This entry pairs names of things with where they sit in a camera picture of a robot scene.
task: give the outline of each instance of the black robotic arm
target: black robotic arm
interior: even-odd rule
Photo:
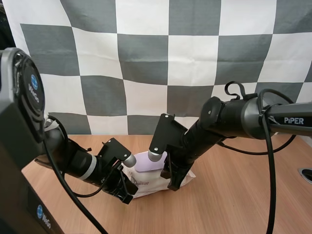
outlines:
[[[29,56],[17,48],[6,49],[0,56],[0,150],[8,152],[6,155],[20,170],[34,159],[40,165],[52,167],[75,204],[102,233],[107,233],[77,196],[89,197],[103,190],[128,204],[137,187],[122,172],[121,163],[131,167],[135,164],[135,157],[114,138],[103,144],[99,154],[93,156],[68,139],[62,124],[53,117],[49,119],[55,121],[58,127],[45,131],[48,125],[43,114],[44,90],[36,66]],[[271,203],[267,233],[272,233],[275,172],[270,136],[275,132],[312,136],[312,103],[293,104],[288,97],[275,90],[263,90],[259,95],[245,94],[244,87],[237,83],[242,94],[240,99],[239,95],[228,92],[232,83],[235,82],[226,85],[225,92],[236,98],[227,102],[217,97],[207,100],[199,120],[190,129],[175,121],[174,116],[162,114],[149,148],[149,158],[158,161],[163,152],[168,153],[161,176],[170,179],[168,188],[176,191],[194,161],[215,144],[226,147],[223,140],[233,137],[265,139],[268,152],[257,154],[269,155]],[[267,105],[263,99],[267,92],[284,98],[289,104]],[[99,189],[91,195],[75,194],[64,180],[65,173],[92,183]]]

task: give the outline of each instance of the blue circular logo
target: blue circular logo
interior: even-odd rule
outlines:
[[[33,88],[35,90],[38,89],[38,82],[37,82],[37,78],[34,75],[31,75],[31,84],[33,85]]]
[[[43,215],[42,206],[38,205],[38,207],[37,207],[37,216],[38,216],[38,218],[42,218],[42,215]]]

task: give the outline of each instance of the piper logo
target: piper logo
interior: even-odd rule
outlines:
[[[285,117],[284,118],[284,123],[294,123],[294,124],[303,124],[303,118],[288,118],[288,117]]]
[[[47,225],[47,227],[48,227],[49,229],[51,229],[50,220],[47,219],[47,216],[44,214],[41,205],[38,205],[38,207],[37,207],[37,216],[38,216],[39,219],[42,218],[42,221],[44,222],[44,224]]]

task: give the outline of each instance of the white square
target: white square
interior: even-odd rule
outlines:
[[[297,98],[297,103],[311,101],[312,101],[312,82],[303,83],[299,96]]]
[[[127,115],[159,116],[167,112],[167,86],[124,80]]]
[[[258,82],[304,82],[312,60],[312,33],[274,34]]]
[[[29,55],[20,24],[71,26],[59,0],[2,0],[17,48]]]
[[[192,125],[198,120],[198,117],[175,117],[175,121],[182,124],[186,128],[192,127]]]
[[[45,112],[86,115],[79,76],[41,74],[45,94]]]
[[[257,86],[257,83],[243,83],[242,85],[244,85],[245,88],[245,93],[246,94],[253,94],[255,92],[255,88]],[[212,97],[218,97],[220,98],[221,101],[229,101],[233,98],[235,98],[235,96],[230,96],[227,95],[224,91],[225,88],[225,84],[221,84],[221,85],[215,85],[213,88],[213,92],[211,94]],[[240,89],[239,86],[237,84],[231,84],[229,86],[229,93],[230,94],[238,94],[241,96],[242,99],[242,95],[240,93]]]
[[[116,0],[117,32],[168,35],[169,0]]]
[[[312,33],[273,34],[266,60],[312,60]]]
[[[93,135],[128,135],[127,116],[88,116]]]
[[[117,34],[93,33],[73,28],[81,76],[122,79]]]
[[[168,85],[214,85],[218,36],[169,36]]]
[[[258,82],[304,82],[311,61],[264,61]]]
[[[272,34],[276,0],[222,0],[219,35]]]
[[[59,0],[5,0],[4,6],[18,23],[71,26]]]

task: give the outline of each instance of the black cable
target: black cable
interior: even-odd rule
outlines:
[[[274,153],[273,146],[271,141],[271,136],[268,128],[268,123],[265,119],[265,115],[262,117],[262,126],[265,133],[265,140],[267,143],[268,149],[268,158],[269,158],[269,171],[270,171],[270,211],[269,211],[269,221],[267,227],[267,234],[272,234],[274,229],[275,221],[275,208],[276,208],[276,176],[275,176],[275,162],[274,162]]]
[[[282,146],[278,147],[277,149],[273,150],[272,141],[271,141],[271,134],[269,130],[269,124],[266,119],[266,111],[270,108],[270,106],[267,106],[266,108],[263,108],[263,96],[265,93],[272,93],[275,94],[284,100],[286,100],[288,103],[293,103],[293,101],[287,97],[286,95],[280,93],[277,90],[273,89],[264,89],[260,91],[258,98],[257,98],[257,105],[258,105],[258,111],[260,114],[260,120],[264,129],[265,133],[265,140],[267,143],[267,152],[248,152],[239,150],[230,146],[225,145],[223,142],[219,143],[218,145],[234,150],[243,154],[249,154],[249,155],[268,155],[269,160],[269,171],[270,171],[270,211],[269,211],[269,219],[268,219],[268,226],[267,226],[267,232],[266,234],[272,234],[274,229],[274,221],[275,221],[275,209],[276,209],[276,174],[275,174],[275,162],[274,162],[274,153],[278,152],[282,149],[284,149],[286,146],[288,146],[296,137],[296,135],[292,135],[288,141],[286,141]]]
[[[62,134],[63,134],[63,136],[64,136],[64,140],[65,140],[65,150],[66,150],[67,147],[68,147],[69,138],[68,138],[67,132],[66,132],[66,130],[65,130],[65,127],[63,126],[63,124],[62,124],[56,117],[54,117],[54,116],[48,116],[48,118],[49,118],[50,120],[52,120],[52,121],[55,121],[55,122],[58,124],[58,126],[59,126],[59,128],[60,128],[60,130],[61,130],[61,132],[62,132]],[[63,169],[62,169],[61,175],[62,175],[63,179],[65,179],[66,169],[67,169],[69,163],[71,162],[71,159],[72,159],[72,156],[69,156],[68,159],[67,159],[66,162],[65,162],[65,165],[64,165]],[[77,193],[75,193],[74,191],[72,191],[72,192],[74,193],[75,196],[77,196],[77,197],[82,197],[82,198],[92,197],[92,196],[98,194],[98,193],[104,188],[108,177],[113,173],[114,169],[117,168],[120,164],[121,164],[121,162],[117,162],[117,163],[115,164],[115,166],[114,166],[114,167],[112,168],[112,170],[109,172],[109,174],[107,175],[106,179],[105,179],[104,182],[101,184],[101,186],[100,186],[96,191],[94,191],[93,193],[90,193],[90,194],[77,194]]]
[[[282,149],[284,149],[286,146],[288,146],[294,139],[295,139],[296,135],[292,135],[283,145],[281,145],[280,147],[278,147],[277,149],[273,150],[273,153],[276,153],[278,151],[281,151]],[[249,151],[244,151],[244,150],[240,150],[231,146],[228,146],[226,144],[224,144],[223,142],[218,142],[217,145],[224,147],[226,149],[229,150],[233,150],[242,154],[246,154],[246,155],[267,155],[269,152],[249,152]]]
[[[111,169],[111,171],[109,172],[109,174],[107,175],[107,177],[105,178],[105,180],[103,181],[102,185],[98,188],[98,190],[96,190],[95,192],[91,193],[91,194],[76,194],[75,192],[73,192],[77,197],[91,197],[91,196],[94,196],[96,194],[98,194],[103,188],[104,188],[104,185],[106,184],[106,181],[107,179],[111,176],[111,174],[114,172],[114,169],[116,169],[117,167],[119,167],[121,165],[121,161],[118,161],[114,166],[113,168]]]
[[[272,93],[280,96],[288,103],[293,103],[293,101],[287,97],[286,95],[280,93],[279,91],[273,89],[264,89],[260,91],[259,96],[257,98],[258,111],[261,116],[262,126],[265,133],[265,140],[267,143],[268,149],[268,158],[269,158],[269,171],[270,171],[270,211],[269,211],[269,220],[267,227],[267,234],[272,234],[274,229],[274,221],[275,221],[275,208],[276,208],[276,176],[275,176],[275,162],[274,162],[274,153],[273,146],[270,136],[269,125],[266,120],[265,112],[263,112],[263,96],[265,93]]]
[[[50,150],[48,149],[45,140],[43,140],[43,145],[47,154],[47,157],[52,165],[52,168],[57,175],[57,178],[61,185],[63,186],[64,190],[67,192],[69,197],[72,201],[77,205],[77,207],[82,211],[82,213],[92,222],[92,224],[102,233],[108,234],[107,231],[100,225],[100,223],[93,217],[93,215],[83,206],[83,204],[79,201],[79,199],[74,195],[73,191],[69,188],[68,184],[62,177],[61,173],[59,172],[58,166],[55,163],[53,157],[51,156]]]

